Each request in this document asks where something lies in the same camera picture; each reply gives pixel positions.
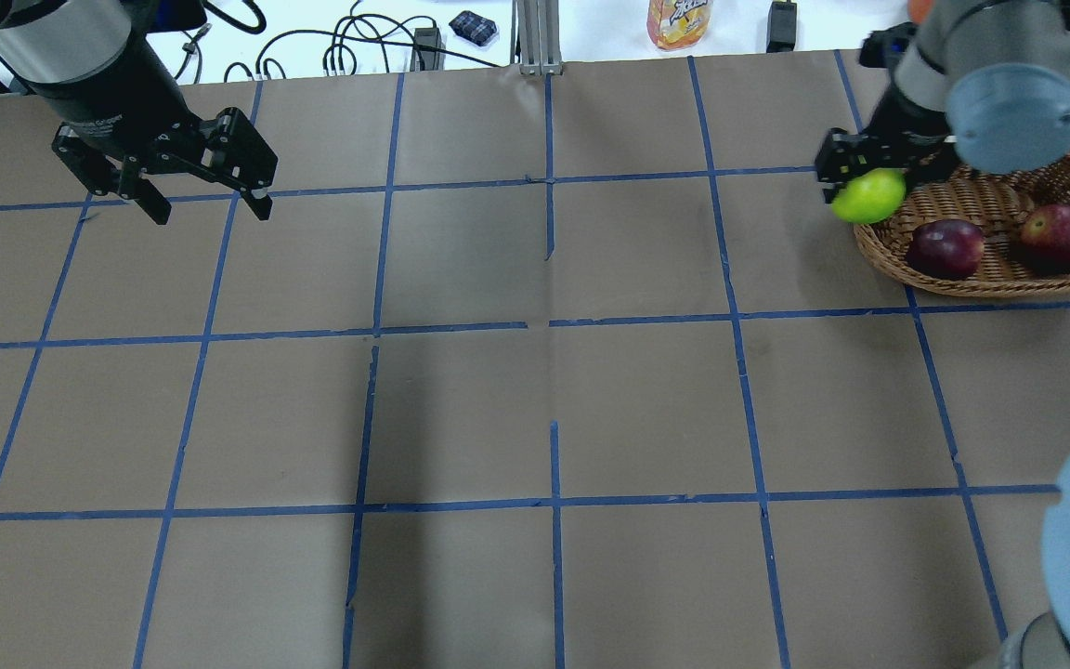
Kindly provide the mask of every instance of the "bottle label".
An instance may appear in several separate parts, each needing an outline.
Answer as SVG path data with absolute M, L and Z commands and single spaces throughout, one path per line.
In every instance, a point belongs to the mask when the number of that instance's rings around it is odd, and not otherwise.
M 668 18 L 668 25 L 676 25 L 688 12 L 704 7 L 705 4 L 708 4 L 708 0 L 675 0 L 675 12 Z

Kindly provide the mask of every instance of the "apple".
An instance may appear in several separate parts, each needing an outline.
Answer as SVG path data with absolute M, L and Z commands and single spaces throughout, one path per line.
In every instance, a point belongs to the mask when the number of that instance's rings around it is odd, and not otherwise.
M 887 219 L 904 199 L 903 170 L 876 168 L 845 183 L 832 198 L 832 213 L 844 222 L 870 225 Z
M 914 229 L 905 262 L 936 278 L 967 278 L 984 257 L 984 233 L 967 221 L 947 217 Z
M 1070 204 L 1044 204 L 1023 225 L 1024 253 L 1038 271 L 1070 271 Z

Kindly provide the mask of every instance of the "white background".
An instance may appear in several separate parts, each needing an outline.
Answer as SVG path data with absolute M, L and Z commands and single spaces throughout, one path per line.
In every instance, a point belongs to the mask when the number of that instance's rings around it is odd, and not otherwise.
M 239 20 L 254 22 L 249 10 L 239 0 L 214 0 Z M 646 37 L 648 0 L 560 0 L 560 39 L 564 60 L 640 60 L 684 55 L 755 54 L 765 50 L 765 20 L 769 0 L 713 0 L 713 24 L 700 44 L 681 51 L 655 49 Z M 268 18 L 263 34 L 242 33 L 210 17 L 212 31 L 200 43 L 204 55 L 203 81 L 220 81 L 226 65 L 242 60 L 254 65 L 264 43 L 286 30 L 333 30 L 338 18 L 349 13 L 352 0 L 259 0 Z M 905 0 L 798 0 L 799 37 L 797 49 L 855 49 L 871 30 L 884 29 L 907 20 Z M 498 39 L 485 47 L 473 46 L 457 37 L 448 27 L 452 17 L 471 10 L 498 24 Z M 364 0 L 356 13 L 381 13 L 402 20 L 415 14 L 437 18 L 446 49 L 462 51 L 492 63 L 509 62 L 510 0 Z M 415 21 L 409 26 L 428 25 Z M 408 42 L 398 33 L 392 41 Z M 186 39 L 181 33 L 152 34 L 149 37 L 156 52 L 171 72 L 178 71 Z M 320 56 L 327 47 L 327 37 L 300 34 L 281 39 L 268 56 L 284 64 L 289 77 L 323 76 Z M 382 52 L 377 46 L 353 46 L 360 57 L 361 73 L 381 73 Z M 391 47 L 391 71 L 407 67 L 411 60 L 409 47 Z M 445 69 L 479 67 L 467 60 L 446 56 Z M 190 81 L 195 61 L 189 63 L 182 81 Z M 236 73 L 239 79 L 242 73 Z

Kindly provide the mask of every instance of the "power adapter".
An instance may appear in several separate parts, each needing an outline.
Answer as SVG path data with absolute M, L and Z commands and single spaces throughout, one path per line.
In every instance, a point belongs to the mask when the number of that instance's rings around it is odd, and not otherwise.
M 412 47 L 412 72 L 432 72 L 445 66 L 445 55 L 433 49 L 443 49 L 445 43 L 439 27 L 419 27 L 415 30 L 415 46 Z
M 765 29 L 765 51 L 795 50 L 795 29 L 799 25 L 799 6 L 791 0 L 774 0 Z

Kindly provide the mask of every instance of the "red apple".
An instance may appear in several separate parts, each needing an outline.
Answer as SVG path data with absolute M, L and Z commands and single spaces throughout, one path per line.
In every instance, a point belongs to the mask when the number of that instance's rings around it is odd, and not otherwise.
M 1045 204 L 1027 216 L 1023 246 L 1037 265 L 1070 267 L 1070 204 Z
M 981 267 L 984 233 L 967 221 L 947 217 L 914 229 L 905 261 L 936 278 L 967 278 Z

